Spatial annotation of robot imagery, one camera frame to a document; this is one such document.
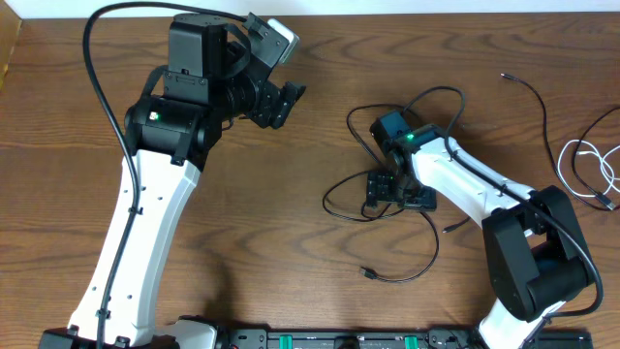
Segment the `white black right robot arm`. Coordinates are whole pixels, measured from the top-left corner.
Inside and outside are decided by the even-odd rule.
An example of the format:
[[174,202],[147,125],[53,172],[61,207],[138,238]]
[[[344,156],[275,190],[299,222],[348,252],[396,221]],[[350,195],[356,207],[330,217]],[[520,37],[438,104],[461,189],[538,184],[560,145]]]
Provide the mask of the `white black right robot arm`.
[[470,336],[482,348],[590,348],[589,333],[547,332],[562,306],[602,281],[568,196],[535,190],[493,171],[440,127],[414,129],[399,111],[371,125],[390,172],[373,198],[408,206],[441,194],[482,230],[496,296]]

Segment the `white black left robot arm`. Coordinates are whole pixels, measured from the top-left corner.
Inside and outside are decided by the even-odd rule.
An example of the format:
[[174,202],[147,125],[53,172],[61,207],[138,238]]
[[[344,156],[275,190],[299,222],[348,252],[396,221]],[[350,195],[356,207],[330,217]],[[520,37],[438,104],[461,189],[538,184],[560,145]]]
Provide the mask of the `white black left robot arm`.
[[174,232],[210,149],[236,118],[277,129],[304,93],[273,84],[298,36],[276,19],[192,9],[170,25],[169,57],[148,76],[123,123],[121,184],[89,287],[44,348],[229,348],[197,316],[158,328],[155,310]]

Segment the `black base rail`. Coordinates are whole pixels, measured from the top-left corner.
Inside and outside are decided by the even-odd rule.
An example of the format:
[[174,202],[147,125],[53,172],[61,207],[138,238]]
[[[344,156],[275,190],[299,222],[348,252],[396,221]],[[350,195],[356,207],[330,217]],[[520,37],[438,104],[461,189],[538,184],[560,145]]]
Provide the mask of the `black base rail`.
[[486,338],[468,327],[388,330],[291,330],[184,315],[158,330],[151,348],[214,349],[421,349],[592,348],[586,331],[541,332],[516,341]]

